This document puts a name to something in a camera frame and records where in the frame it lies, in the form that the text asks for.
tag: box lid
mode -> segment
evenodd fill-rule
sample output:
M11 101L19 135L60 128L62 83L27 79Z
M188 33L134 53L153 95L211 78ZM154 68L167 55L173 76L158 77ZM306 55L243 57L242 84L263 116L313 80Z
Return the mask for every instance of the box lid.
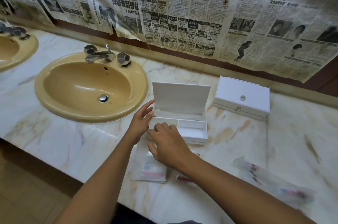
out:
M230 77L220 77L216 98L270 112L270 89Z
M155 106L161 111L202 114L211 86L152 82Z

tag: plastic packet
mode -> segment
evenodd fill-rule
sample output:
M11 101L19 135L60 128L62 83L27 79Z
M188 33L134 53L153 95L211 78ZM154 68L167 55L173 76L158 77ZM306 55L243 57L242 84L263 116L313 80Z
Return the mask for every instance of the plastic packet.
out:
M132 179L165 183L167 167L158 162L148 150L150 141L149 136L145 134L137 144L133 159Z
M201 154L198 152L198 150L191 150L191 152L196 154L198 157L201 157ZM195 184L195 182L193 182L191 179L181 173L178 173L178 175L176 176L176 180Z
M305 215L310 214L315 194L313 190L291 184L260 166L246 162L244 157L235 159L233 165L240 170L238 175L240 179L300 210Z

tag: open white box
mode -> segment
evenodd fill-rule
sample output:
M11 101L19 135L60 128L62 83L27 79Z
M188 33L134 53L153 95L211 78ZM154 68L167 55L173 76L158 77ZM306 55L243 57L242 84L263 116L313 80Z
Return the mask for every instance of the open white box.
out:
M210 86L153 82L152 88L155 114L149 128L174 124L186 143L203 145L208 139L205 105Z

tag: beige sink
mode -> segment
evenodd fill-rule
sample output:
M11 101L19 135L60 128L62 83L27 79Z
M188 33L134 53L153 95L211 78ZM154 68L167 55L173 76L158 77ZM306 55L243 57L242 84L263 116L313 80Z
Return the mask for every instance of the beige sink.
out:
M36 77L35 93L41 104L67 119L102 123L137 109L148 94L147 75L133 62L121 68L117 60L85 62L84 52L59 58Z
M9 34L0 34L0 72L27 60L39 47L39 41L31 35L27 40Z

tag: white box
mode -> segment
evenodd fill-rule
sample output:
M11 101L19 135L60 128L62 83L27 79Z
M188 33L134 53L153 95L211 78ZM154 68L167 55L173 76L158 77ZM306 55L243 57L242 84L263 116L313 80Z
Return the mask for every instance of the white box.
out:
M205 105L210 86L153 82L154 117L149 128L157 123L174 124L190 144L205 144L208 139Z
M212 106L263 120L270 113L270 89L221 76Z

